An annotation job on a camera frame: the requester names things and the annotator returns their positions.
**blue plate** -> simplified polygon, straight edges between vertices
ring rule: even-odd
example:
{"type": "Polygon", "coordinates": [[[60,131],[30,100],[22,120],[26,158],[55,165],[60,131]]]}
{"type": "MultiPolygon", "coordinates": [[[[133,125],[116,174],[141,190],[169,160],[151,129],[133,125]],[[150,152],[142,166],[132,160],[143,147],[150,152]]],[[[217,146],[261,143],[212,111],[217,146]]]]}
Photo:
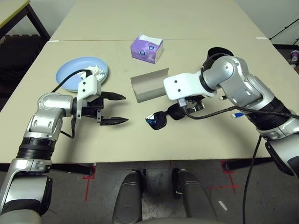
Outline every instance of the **blue plate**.
{"type": "MultiPolygon", "coordinates": [[[[56,82],[61,83],[69,74],[79,70],[85,69],[88,66],[98,66],[98,68],[103,69],[105,76],[101,82],[103,82],[108,74],[108,67],[105,62],[97,57],[78,57],[73,60],[68,61],[63,66],[61,66],[56,73],[56,82]]],[[[78,91],[78,84],[82,81],[77,74],[69,78],[62,87],[69,91],[78,91]]]]}

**table leg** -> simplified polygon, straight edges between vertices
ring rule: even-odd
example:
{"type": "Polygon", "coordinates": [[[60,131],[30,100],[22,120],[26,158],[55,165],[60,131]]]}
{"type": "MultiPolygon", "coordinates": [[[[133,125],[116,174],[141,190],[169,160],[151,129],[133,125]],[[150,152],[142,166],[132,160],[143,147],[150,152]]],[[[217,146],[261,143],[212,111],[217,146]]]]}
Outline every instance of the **table leg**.
{"type": "Polygon", "coordinates": [[[28,14],[28,10],[23,8],[18,12],[10,21],[8,21],[3,27],[0,28],[0,39],[4,37],[9,30],[12,29],[21,19],[23,19],[28,14]]]}
{"type": "Polygon", "coordinates": [[[33,26],[37,29],[37,31],[41,35],[41,37],[45,41],[48,41],[50,39],[50,35],[48,34],[47,30],[43,26],[42,22],[37,17],[36,13],[34,12],[34,10],[31,7],[31,5],[28,4],[26,6],[26,9],[28,10],[27,17],[30,19],[30,21],[32,22],[33,26]]]}
{"type": "MultiPolygon", "coordinates": [[[[7,172],[9,168],[9,163],[0,163],[0,171],[7,172]]],[[[82,175],[93,175],[93,166],[84,166],[80,164],[52,164],[51,170],[62,171],[68,173],[76,173],[82,175]]]]}
{"type": "MultiPolygon", "coordinates": [[[[254,165],[263,164],[267,162],[273,162],[272,158],[255,158],[254,165]]],[[[236,161],[227,161],[222,164],[222,167],[226,171],[232,171],[240,168],[249,167],[251,164],[251,159],[240,159],[236,161]]]]}

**tabletop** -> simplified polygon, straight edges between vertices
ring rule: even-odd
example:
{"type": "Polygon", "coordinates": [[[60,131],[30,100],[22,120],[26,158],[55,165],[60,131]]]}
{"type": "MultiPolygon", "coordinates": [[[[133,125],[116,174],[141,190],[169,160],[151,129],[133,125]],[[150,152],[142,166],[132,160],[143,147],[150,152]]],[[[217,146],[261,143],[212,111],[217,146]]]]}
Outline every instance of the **tabletop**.
{"type": "Polygon", "coordinates": [[[29,0],[0,1],[0,28],[29,3],[29,0]]]}
{"type": "MultiPolygon", "coordinates": [[[[288,108],[299,112],[299,76],[273,48],[269,40],[209,39],[168,40],[157,64],[131,57],[132,41],[59,41],[48,42],[0,113],[0,162],[15,157],[29,119],[37,110],[37,100],[56,85],[55,74],[65,62],[80,56],[95,56],[108,64],[103,91],[124,95],[122,101],[105,100],[104,117],[124,117],[129,121],[116,126],[99,126],[96,120],[82,118],[76,136],[60,135],[52,157],[62,162],[112,162],[250,158],[258,139],[255,126],[246,117],[232,119],[229,112],[204,120],[187,117],[174,121],[167,117],[166,127],[155,131],[145,118],[165,111],[174,101],[167,96],[137,103],[130,78],[169,68],[168,75],[196,72],[209,48],[220,46],[243,58],[249,71],[258,76],[288,108]]],[[[64,95],[76,94],[60,89],[64,95]]],[[[231,106],[218,95],[204,99],[200,116],[231,106]]],[[[70,118],[64,118],[63,131],[71,132],[70,118]]],[[[257,154],[269,156],[263,142],[257,154]]]]}
{"type": "Polygon", "coordinates": [[[233,0],[77,0],[51,40],[265,38],[233,0]]]}

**white tissue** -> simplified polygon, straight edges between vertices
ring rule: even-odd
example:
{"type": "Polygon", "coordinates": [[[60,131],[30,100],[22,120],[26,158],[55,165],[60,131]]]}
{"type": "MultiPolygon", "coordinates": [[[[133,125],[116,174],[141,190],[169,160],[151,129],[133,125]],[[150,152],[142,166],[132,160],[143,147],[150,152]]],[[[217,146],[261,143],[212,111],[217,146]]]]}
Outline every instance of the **white tissue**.
{"type": "MultiPolygon", "coordinates": [[[[87,68],[85,68],[87,70],[90,70],[93,74],[93,76],[96,76],[96,78],[98,80],[102,80],[105,76],[105,72],[103,69],[100,69],[97,65],[95,65],[94,67],[93,66],[89,66],[87,68]]],[[[86,72],[82,71],[82,72],[79,72],[78,73],[78,76],[82,79],[85,79],[86,78],[86,72]]]]}
{"type": "Polygon", "coordinates": [[[156,45],[160,45],[160,43],[162,42],[162,39],[160,39],[160,38],[149,37],[149,36],[146,36],[144,34],[141,34],[139,36],[139,40],[149,41],[149,42],[154,43],[156,45]]]}

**gray floor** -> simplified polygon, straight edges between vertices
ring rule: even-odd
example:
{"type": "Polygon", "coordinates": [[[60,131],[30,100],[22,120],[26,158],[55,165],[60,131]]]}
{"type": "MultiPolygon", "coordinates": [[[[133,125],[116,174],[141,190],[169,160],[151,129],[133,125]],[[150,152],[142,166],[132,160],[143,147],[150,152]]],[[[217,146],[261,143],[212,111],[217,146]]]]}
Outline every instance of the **gray floor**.
{"type": "MultiPolygon", "coordinates": [[[[43,224],[109,224],[114,203],[123,178],[132,168],[146,168],[148,186],[142,200],[143,219],[184,217],[181,200],[171,195],[171,169],[186,168],[207,188],[231,185],[223,173],[220,161],[154,161],[97,164],[94,180],[90,181],[87,202],[84,202],[87,180],[81,175],[51,171],[53,194],[43,224]]],[[[242,222],[242,196],[248,169],[232,174],[236,188],[207,189],[220,221],[227,224],[242,222]],[[222,201],[225,211],[219,204],[222,201]]],[[[0,172],[0,183],[5,173],[0,172]]],[[[247,223],[298,224],[298,183],[281,173],[273,163],[256,166],[249,184],[247,223]]]]}

